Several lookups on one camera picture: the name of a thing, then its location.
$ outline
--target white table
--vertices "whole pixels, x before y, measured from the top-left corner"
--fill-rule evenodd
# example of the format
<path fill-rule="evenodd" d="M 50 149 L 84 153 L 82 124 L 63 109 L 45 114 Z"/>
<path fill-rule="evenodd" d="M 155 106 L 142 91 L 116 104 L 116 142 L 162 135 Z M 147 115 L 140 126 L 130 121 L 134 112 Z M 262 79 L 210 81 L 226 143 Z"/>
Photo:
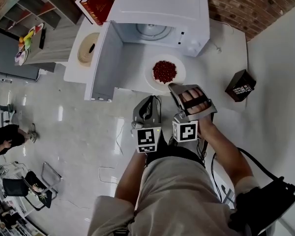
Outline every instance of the white table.
<path fill-rule="evenodd" d="M 100 32 L 100 30 L 101 27 L 92 26 L 87 19 L 83 20 L 67 63 L 64 74 L 65 81 L 87 82 L 91 69 L 79 64 L 77 52 L 87 35 Z M 236 72 L 247 69 L 245 34 L 214 20 L 210 21 L 210 32 L 211 40 L 196 58 L 184 56 L 175 48 L 125 43 L 119 67 L 123 70 L 123 76 L 117 82 L 116 88 L 161 94 L 146 82 L 144 64 L 153 56 L 170 54 L 180 59 L 186 68 L 184 84 L 201 86 L 213 100 L 217 109 L 227 108 L 238 112 L 243 111 L 246 100 L 234 102 L 224 91 Z M 211 41 L 221 48 L 221 52 L 218 52 Z"/>

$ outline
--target person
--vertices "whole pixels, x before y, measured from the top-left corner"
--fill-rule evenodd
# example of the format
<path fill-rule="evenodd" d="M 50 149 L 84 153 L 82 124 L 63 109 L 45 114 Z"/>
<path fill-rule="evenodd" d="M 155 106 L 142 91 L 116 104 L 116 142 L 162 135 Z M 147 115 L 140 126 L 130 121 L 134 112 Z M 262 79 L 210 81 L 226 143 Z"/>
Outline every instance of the person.
<path fill-rule="evenodd" d="M 201 95 L 196 88 L 180 98 L 187 102 Z M 208 103 L 204 102 L 187 111 L 195 114 L 206 108 Z M 231 179 L 235 194 L 257 187 L 247 161 L 212 123 L 210 115 L 200 119 L 198 126 Z M 88 236 L 242 235 L 228 227 L 233 212 L 218 199 L 196 153 L 167 145 L 161 135 L 156 152 L 133 154 L 115 197 L 96 198 Z"/>
<path fill-rule="evenodd" d="M 4 155 L 7 151 L 15 146 L 20 146 L 32 140 L 33 143 L 37 140 L 35 124 L 32 123 L 31 130 L 26 133 L 19 128 L 18 125 L 10 124 L 0 128 L 0 155 Z"/>

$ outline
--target chair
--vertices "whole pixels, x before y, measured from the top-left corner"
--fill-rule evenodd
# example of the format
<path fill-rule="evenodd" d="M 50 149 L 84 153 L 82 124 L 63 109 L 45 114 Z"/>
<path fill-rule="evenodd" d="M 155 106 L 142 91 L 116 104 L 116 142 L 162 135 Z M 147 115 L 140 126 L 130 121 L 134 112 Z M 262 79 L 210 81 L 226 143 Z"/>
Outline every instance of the chair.
<path fill-rule="evenodd" d="M 51 185 L 48 184 L 43 176 L 45 167 L 48 167 L 58 178 L 58 180 Z M 26 176 L 21 179 L 4 178 L 2 180 L 4 192 L 7 196 L 24 197 L 36 211 L 40 211 L 44 207 L 50 208 L 52 200 L 58 195 L 58 192 L 54 187 L 59 184 L 63 178 L 47 162 L 43 163 L 41 178 L 48 187 L 39 180 L 33 171 L 28 171 Z M 42 207 L 36 207 L 28 200 L 27 195 L 29 194 L 29 191 L 38 197 L 39 201 L 43 204 Z"/>

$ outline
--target tiled floor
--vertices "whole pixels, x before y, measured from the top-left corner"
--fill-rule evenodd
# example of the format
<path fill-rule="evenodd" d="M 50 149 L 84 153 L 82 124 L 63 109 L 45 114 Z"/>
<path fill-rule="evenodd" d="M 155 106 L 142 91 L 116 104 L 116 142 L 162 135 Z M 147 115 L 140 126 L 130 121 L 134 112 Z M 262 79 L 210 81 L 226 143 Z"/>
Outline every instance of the tiled floor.
<path fill-rule="evenodd" d="M 64 67 L 41 75 L 37 83 L 15 82 L 0 85 L 0 105 L 7 101 L 16 106 L 14 122 L 25 131 L 36 124 L 40 139 L 14 147 L 6 160 L 25 163 L 40 175 L 42 163 L 50 163 L 64 178 L 59 198 L 50 209 L 33 212 L 30 218 L 55 236 L 86 235 L 96 196 L 113 195 L 134 144 L 130 134 L 133 108 L 146 93 L 116 90 L 112 103 L 84 101 L 85 85 L 63 80 Z M 165 137 L 171 135 L 171 118 L 176 112 L 169 97 L 162 98 Z M 122 153 L 116 144 L 116 137 Z"/>

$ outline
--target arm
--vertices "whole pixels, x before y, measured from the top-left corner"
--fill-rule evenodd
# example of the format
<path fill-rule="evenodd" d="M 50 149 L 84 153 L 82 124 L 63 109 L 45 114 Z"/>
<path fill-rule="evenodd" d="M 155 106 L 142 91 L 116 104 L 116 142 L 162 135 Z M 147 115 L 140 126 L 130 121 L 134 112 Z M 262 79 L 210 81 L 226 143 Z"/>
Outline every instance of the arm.
<path fill-rule="evenodd" d="M 135 151 L 117 185 L 115 198 L 129 201 L 136 206 L 145 162 L 145 153 Z"/>
<path fill-rule="evenodd" d="M 189 93 L 181 94 L 183 102 L 202 95 L 197 88 L 189 90 Z M 208 108 L 207 102 L 187 109 L 190 114 L 199 113 Z M 237 147 L 229 141 L 212 123 L 210 116 L 199 120 L 200 134 L 212 146 L 217 155 L 218 162 L 222 165 L 234 186 L 244 177 L 252 176 L 252 171 L 244 156 Z"/>
<path fill-rule="evenodd" d="M 0 145 L 0 152 L 5 149 L 5 148 L 10 148 L 11 147 L 11 141 L 4 141 L 3 144 Z"/>

